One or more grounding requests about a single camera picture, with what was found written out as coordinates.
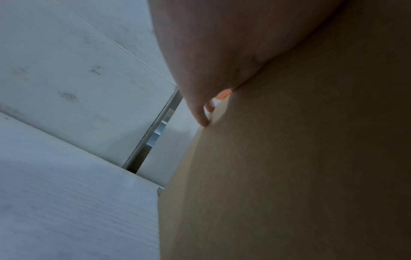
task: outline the cardboard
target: cardboard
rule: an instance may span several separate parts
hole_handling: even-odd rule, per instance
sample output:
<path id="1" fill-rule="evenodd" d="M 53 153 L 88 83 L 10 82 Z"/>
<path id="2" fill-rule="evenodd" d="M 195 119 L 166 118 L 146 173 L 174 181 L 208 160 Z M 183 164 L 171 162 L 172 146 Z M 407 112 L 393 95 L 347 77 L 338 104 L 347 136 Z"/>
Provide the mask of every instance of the cardboard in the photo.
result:
<path id="1" fill-rule="evenodd" d="M 159 198 L 162 259 L 409 259 L 410 17 L 348 1 L 224 100 Z"/>

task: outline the finger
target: finger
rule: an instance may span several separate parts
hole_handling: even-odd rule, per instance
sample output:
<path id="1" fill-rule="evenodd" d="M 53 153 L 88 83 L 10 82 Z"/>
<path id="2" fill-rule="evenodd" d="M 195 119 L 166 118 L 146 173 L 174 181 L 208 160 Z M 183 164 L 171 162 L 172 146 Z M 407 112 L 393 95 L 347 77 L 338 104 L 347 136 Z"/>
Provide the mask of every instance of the finger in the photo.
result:
<path id="1" fill-rule="evenodd" d="M 214 109 L 215 109 L 215 105 L 214 105 L 213 100 L 208 101 L 204 106 L 205 106 L 205 109 L 210 113 L 213 112 Z"/>
<path id="2" fill-rule="evenodd" d="M 206 113 L 204 112 L 204 107 L 203 106 L 188 106 L 190 109 L 191 113 L 193 114 L 195 120 L 201 125 L 201 126 L 207 126 L 208 125 L 208 118 L 206 117 Z"/>

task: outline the skin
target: skin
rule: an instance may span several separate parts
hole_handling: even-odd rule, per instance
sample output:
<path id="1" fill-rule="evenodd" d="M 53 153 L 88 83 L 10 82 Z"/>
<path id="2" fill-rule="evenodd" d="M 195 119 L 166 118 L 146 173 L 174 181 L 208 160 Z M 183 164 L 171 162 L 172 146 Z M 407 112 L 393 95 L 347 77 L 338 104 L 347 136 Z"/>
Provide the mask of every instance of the skin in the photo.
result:
<path id="1" fill-rule="evenodd" d="M 149 0 L 167 65 L 194 118 L 317 28 L 343 0 Z"/>

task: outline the white surface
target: white surface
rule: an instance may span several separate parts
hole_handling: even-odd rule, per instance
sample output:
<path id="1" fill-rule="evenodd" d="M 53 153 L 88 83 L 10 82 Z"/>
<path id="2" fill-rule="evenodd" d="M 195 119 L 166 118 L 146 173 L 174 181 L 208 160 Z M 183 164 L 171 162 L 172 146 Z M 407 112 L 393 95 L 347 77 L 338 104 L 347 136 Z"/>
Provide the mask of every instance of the white surface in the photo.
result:
<path id="1" fill-rule="evenodd" d="M 119 166 L 175 89 L 52 0 L 0 1 L 0 35 L 0 112 Z"/>
<path id="2" fill-rule="evenodd" d="M 2 260 L 158 260 L 157 188 L 0 113 Z"/>
<path id="3" fill-rule="evenodd" d="M 174 82 L 158 47 L 147 0 L 57 0 Z"/>
<path id="4" fill-rule="evenodd" d="M 219 101 L 214 99 L 214 103 L 217 105 Z M 199 127 L 183 99 L 137 171 L 137 175 L 165 187 Z"/>

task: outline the tile grout line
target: tile grout line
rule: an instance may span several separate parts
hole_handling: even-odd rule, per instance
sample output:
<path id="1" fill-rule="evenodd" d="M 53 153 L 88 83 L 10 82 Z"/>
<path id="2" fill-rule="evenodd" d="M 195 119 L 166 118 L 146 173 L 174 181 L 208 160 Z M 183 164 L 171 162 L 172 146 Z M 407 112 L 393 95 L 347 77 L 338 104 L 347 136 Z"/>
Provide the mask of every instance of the tile grout line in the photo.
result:
<path id="1" fill-rule="evenodd" d="M 146 65 L 147 67 L 149 67 L 151 70 L 153 70 L 155 73 L 159 74 L 160 76 L 162 76 L 164 79 L 166 79 L 168 82 L 170 82 L 171 84 L 174 85 L 174 87 L 176 88 L 176 84 L 173 83 L 172 81 L 170 81 L 168 78 L 164 77 L 161 73 L 159 73 L 158 71 L 156 71 L 155 69 L 153 69 L 152 67 L 150 67 L 147 63 L 145 63 L 144 61 L 140 60 L 139 58 L 137 58 L 135 55 L 133 55 L 131 52 L 129 52 L 128 50 L 126 50 L 123 46 L 121 46 L 120 44 L 118 44 L 117 42 L 115 42 L 114 40 L 112 40 L 110 37 L 108 37 L 107 35 L 105 35 L 104 33 L 102 33 L 101 31 L 97 30 L 97 28 L 95 28 L 94 26 L 92 26 L 91 24 L 89 24 L 88 22 L 86 22 L 83 18 L 81 18 L 80 16 L 78 16 L 77 14 L 75 14 L 73 11 L 69 10 L 67 7 L 65 7 L 64 5 L 62 5 L 61 3 L 59 3 L 57 0 L 53 0 L 55 3 L 57 3 L 59 6 L 61 6 L 62 8 L 66 9 L 67 11 L 69 11 L 70 13 L 72 13 L 73 15 L 75 15 L 77 18 L 79 18 L 81 21 L 83 21 L 84 23 L 86 23 L 88 26 L 92 27 L 95 31 L 99 32 L 100 34 L 104 35 L 104 37 L 106 37 L 109 41 L 111 41 L 112 43 L 116 44 L 117 46 L 119 46 L 121 49 L 123 49 L 124 51 L 126 51 L 128 54 L 130 54 L 132 57 L 134 57 L 135 59 L 137 59 L 138 61 L 140 61 L 142 64 Z"/>

